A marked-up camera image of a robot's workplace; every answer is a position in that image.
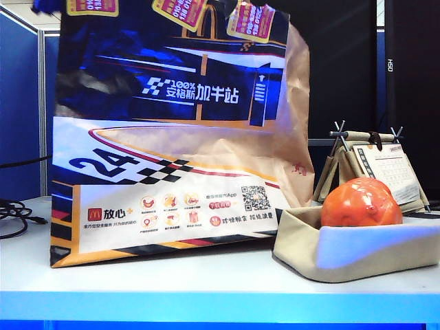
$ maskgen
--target number 24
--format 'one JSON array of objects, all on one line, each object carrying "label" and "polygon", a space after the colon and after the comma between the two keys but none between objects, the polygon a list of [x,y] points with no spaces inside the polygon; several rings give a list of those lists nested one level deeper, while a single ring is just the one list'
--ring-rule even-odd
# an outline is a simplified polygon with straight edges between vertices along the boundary
[{"label": "number 24", "polygon": [[102,149],[94,149],[93,152],[101,157],[104,161],[109,163],[110,165],[117,166],[117,168],[113,170],[107,170],[107,167],[105,165],[95,159],[89,159],[89,158],[75,158],[72,159],[69,164],[72,166],[75,166],[76,168],[84,168],[86,167],[85,164],[91,164],[101,175],[104,175],[106,177],[115,177],[116,175],[122,173],[125,171],[125,168],[122,168],[122,165],[125,165],[127,163],[130,164],[139,164],[137,160],[135,160],[133,157],[129,156],[121,156],[116,153],[111,153],[109,151],[105,151]]}]

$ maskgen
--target wooden calendar frame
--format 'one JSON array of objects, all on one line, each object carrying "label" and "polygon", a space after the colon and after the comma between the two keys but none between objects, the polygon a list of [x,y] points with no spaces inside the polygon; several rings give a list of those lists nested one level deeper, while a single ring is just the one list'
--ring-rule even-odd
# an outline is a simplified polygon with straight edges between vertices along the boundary
[{"label": "wooden calendar frame", "polygon": [[[396,141],[396,136],[393,134],[372,134],[365,132],[345,131],[340,132],[339,135],[335,136],[338,136],[335,141],[335,146],[332,153],[327,156],[320,179],[313,194],[313,200],[317,201],[318,203],[323,203],[330,191],[332,191],[336,186],[339,186],[340,184],[343,184],[356,177],[368,176],[362,170],[362,167],[360,166],[360,163],[355,155],[355,151],[353,150],[353,146],[372,145],[382,149],[382,144],[392,144],[398,142]],[[406,154],[405,159],[408,162],[411,171],[417,178]],[[425,212],[426,208],[429,210],[428,199],[426,198],[426,195],[418,180],[417,183],[419,185],[420,198],[415,201],[401,204],[400,208],[404,214],[412,212]]]}]

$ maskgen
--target calendar stand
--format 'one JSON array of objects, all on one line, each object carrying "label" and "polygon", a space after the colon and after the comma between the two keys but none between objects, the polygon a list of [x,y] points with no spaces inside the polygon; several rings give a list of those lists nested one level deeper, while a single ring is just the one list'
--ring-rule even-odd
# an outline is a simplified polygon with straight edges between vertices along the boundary
[{"label": "calendar stand", "polygon": [[[370,146],[369,149],[377,148],[377,152],[382,151],[386,144],[396,144],[401,148],[399,139],[402,139],[402,128],[400,128],[397,134],[394,129],[391,129],[393,134],[379,134],[376,132],[342,131],[344,124],[345,121],[341,125],[335,122],[337,131],[330,132],[330,136],[335,138],[335,142],[330,154],[327,156],[318,185],[313,194],[313,200],[318,203],[323,203],[330,191],[344,182],[356,177],[374,177],[369,168],[366,170],[365,166],[361,166],[353,146]],[[419,191],[415,200],[399,204],[401,211],[404,214],[424,212],[425,209],[429,211],[428,199],[417,180],[417,176],[406,154],[404,154],[403,159],[407,171],[414,174],[417,185],[416,189],[418,188]]]}]

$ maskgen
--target calendar page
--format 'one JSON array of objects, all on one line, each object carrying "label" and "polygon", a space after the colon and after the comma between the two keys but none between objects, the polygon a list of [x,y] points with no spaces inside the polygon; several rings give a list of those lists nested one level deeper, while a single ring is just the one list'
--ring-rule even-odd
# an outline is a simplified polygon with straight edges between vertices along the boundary
[{"label": "calendar page", "polygon": [[376,145],[355,145],[353,150],[364,173],[384,182],[399,205],[420,198],[419,182],[400,144],[383,144],[382,151]]}]

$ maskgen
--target qr code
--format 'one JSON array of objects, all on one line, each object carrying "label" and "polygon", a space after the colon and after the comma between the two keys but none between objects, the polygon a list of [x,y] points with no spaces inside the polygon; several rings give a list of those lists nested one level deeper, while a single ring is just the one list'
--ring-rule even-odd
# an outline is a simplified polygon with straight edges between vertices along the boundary
[{"label": "qr code", "polygon": [[241,187],[243,201],[247,211],[267,210],[270,203],[267,200],[266,190],[261,186]]}]

